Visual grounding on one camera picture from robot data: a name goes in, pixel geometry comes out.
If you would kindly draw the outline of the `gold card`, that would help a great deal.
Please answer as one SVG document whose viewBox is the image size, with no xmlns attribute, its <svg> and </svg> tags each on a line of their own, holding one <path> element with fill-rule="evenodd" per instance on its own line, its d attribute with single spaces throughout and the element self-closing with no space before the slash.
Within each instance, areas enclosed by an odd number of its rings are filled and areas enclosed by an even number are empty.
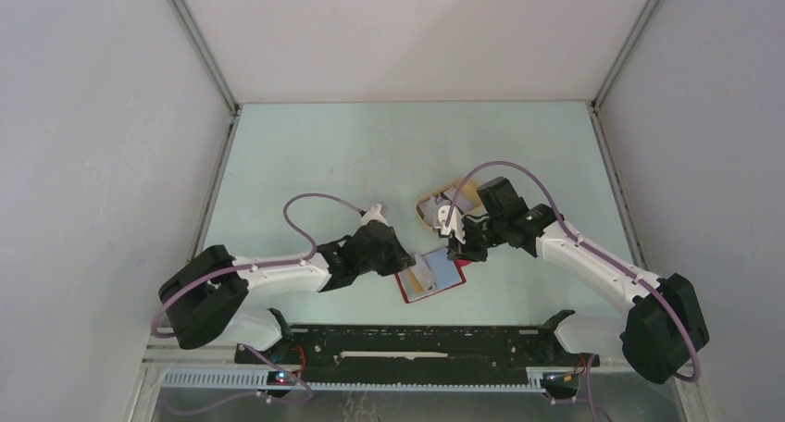
<svg viewBox="0 0 785 422">
<path fill-rule="evenodd" d="M 404 271 L 399 276 L 399 280 L 403 289 L 403 296 L 407 302 L 419 300 L 428 292 L 411 269 Z"/>
</svg>

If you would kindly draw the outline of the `white credit card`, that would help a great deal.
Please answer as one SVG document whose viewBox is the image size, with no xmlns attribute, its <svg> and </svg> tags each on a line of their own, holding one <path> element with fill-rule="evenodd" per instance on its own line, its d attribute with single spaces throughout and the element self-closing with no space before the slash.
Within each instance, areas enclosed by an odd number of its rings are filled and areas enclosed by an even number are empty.
<svg viewBox="0 0 785 422">
<path fill-rule="evenodd" d="M 412 267 L 413 275 L 423 291 L 431 291 L 436 287 L 436 277 L 430 270 L 421 254 L 415 254 L 415 265 Z"/>
</svg>

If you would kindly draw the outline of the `red card holder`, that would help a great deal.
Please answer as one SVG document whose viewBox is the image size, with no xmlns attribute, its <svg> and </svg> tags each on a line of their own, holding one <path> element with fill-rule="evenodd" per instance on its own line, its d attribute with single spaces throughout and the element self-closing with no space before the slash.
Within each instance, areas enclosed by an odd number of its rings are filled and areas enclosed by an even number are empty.
<svg viewBox="0 0 785 422">
<path fill-rule="evenodd" d="M 403 300 L 412 304 L 466 283 L 463 269 L 468 260 L 450 260 L 446 247 L 416 254 L 416 263 L 396 274 Z"/>
</svg>

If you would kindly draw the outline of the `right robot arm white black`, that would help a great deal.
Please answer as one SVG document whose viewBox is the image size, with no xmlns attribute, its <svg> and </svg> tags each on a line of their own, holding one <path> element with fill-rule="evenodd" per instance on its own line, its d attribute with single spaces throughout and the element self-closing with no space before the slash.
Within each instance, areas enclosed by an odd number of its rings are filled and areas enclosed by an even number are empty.
<svg viewBox="0 0 785 422">
<path fill-rule="evenodd" d="M 451 260 L 484 262 L 490 249 L 509 246 L 570 272 L 617 311 L 615 317 L 563 310 L 538 340 L 544 361 L 561 365 L 573 354 L 624 359 L 644 379 L 663 384 L 679 376 L 710 340 L 697 294 L 680 274 L 641 269 L 584 238 L 545 204 L 527 206 L 511 182 L 480 185 L 485 212 L 474 217 L 443 202 L 434 228 L 448 240 Z"/>
</svg>

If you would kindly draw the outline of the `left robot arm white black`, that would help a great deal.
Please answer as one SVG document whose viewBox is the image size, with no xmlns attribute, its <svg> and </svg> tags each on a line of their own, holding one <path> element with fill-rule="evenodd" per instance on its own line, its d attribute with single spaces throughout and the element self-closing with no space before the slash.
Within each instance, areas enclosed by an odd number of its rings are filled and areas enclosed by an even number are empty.
<svg viewBox="0 0 785 422">
<path fill-rule="evenodd" d="M 182 350 L 231 341 L 277 364 L 291 355 L 293 339 L 270 298 L 338 290 L 364 274 L 391 276 L 415 263 L 392 227 L 371 220 L 352 235 L 317 245 L 310 258 L 235 257 L 222 244 L 210 246 L 168 279 L 158 297 Z"/>
</svg>

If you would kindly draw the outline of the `beige oval tray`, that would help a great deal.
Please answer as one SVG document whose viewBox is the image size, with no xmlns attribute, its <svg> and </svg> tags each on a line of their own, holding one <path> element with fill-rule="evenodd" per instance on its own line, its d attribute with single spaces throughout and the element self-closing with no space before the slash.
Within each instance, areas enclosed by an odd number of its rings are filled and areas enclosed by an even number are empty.
<svg viewBox="0 0 785 422">
<path fill-rule="evenodd" d="M 437 211 L 442 206 L 449 206 L 453 197 L 458 193 L 454 214 L 477 215 L 482 209 L 482 203 L 477 193 L 480 183 L 469 179 L 458 190 L 461 180 L 456 180 L 432 192 L 421 196 L 416 201 L 415 211 L 423 226 L 433 229 L 437 224 Z"/>
</svg>

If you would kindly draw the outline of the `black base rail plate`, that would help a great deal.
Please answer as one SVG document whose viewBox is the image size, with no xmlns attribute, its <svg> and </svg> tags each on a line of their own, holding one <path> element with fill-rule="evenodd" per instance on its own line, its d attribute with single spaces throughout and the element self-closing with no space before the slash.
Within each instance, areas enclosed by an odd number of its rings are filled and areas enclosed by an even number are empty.
<svg viewBox="0 0 785 422">
<path fill-rule="evenodd" d="M 274 363 L 325 382 L 527 384 L 536 368 L 581 371 L 590 360 L 538 326 L 296 325 L 287 345 Z"/>
</svg>

